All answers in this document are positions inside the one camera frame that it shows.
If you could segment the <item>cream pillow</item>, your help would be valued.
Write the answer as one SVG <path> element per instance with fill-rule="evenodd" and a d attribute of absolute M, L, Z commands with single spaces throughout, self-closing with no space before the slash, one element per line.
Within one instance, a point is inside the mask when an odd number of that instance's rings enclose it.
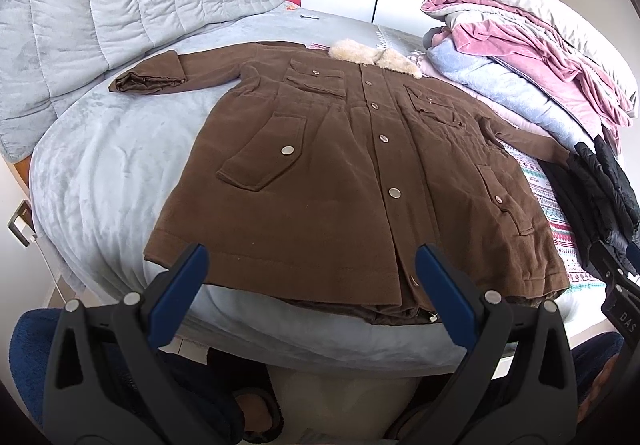
<path fill-rule="evenodd" d="M 638 104 L 638 83 L 623 55 L 588 20 L 560 0 L 494 0 L 532 13 L 555 28 L 573 48 L 597 63 L 617 84 L 631 107 Z"/>

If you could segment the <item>light blue fleece blanket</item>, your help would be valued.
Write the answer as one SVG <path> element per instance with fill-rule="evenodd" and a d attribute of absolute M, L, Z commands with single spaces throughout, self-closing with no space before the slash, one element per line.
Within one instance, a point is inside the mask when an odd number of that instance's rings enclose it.
<path fill-rule="evenodd" d="M 577 143 L 593 150 L 593 137 L 570 113 L 525 78 L 489 57 L 460 53 L 450 38 L 427 49 L 425 55 L 447 79 L 543 128 L 568 150 L 574 150 Z"/>

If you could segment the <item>pink velvet blanket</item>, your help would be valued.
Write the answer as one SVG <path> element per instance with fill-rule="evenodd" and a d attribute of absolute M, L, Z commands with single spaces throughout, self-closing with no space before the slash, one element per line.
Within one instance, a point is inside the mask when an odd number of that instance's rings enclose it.
<path fill-rule="evenodd" d="M 634 78 L 610 44 L 600 53 L 588 38 L 599 31 L 570 11 L 568 22 L 496 0 L 425 0 L 421 11 L 443 20 L 456 50 L 514 70 L 561 104 L 586 128 L 620 149 L 620 130 L 636 112 Z"/>

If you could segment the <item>black puffer jacket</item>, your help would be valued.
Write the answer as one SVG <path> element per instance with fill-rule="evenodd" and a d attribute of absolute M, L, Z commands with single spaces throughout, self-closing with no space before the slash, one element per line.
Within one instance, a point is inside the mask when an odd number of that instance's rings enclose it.
<path fill-rule="evenodd" d="M 564 164 L 541 160 L 539 165 L 573 232 L 580 266 L 598 274 L 589 251 L 600 241 L 625 274 L 638 275 L 626 251 L 639 243 L 639 202 L 608 142 L 598 135 L 593 147 L 576 143 Z"/>

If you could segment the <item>brown coat with fur collar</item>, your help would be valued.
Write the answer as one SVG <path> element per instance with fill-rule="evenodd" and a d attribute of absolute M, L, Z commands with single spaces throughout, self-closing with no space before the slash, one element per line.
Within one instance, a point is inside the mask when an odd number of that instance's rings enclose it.
<path fill-rule="evenodd" d="M 253 42 L 137 64 L 111 90 L 226 86 L 163 205 L 144 255 L 189 243 L 215 286 L 357 316 L 424 324 L 416 251 L 437 247 L 476 286 L 535 305 L 565 265 L 515 152 L 564 164 L 558 142 L 513 127 L 442 80 Z"/>

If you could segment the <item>patterned knit blanket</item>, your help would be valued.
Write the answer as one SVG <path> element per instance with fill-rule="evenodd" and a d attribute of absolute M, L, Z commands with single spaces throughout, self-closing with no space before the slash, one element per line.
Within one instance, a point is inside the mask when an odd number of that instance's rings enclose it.
<path fill-rule="evenodd" d="M 555 198 L 551 184 L 537 160 L 510 145 L 506 145 L 506 151 L 518 161 L 529 188 L 538 200 L 542 211 L 544 211 L 551 229 L 556 252 L 564 263 L 568 280 L 570 281 L 570 291 L 603 288 L 604 283 L 596 280 L 580 265 L 573 231 L 570 229 L 570 224 L 568 224 Z"/>

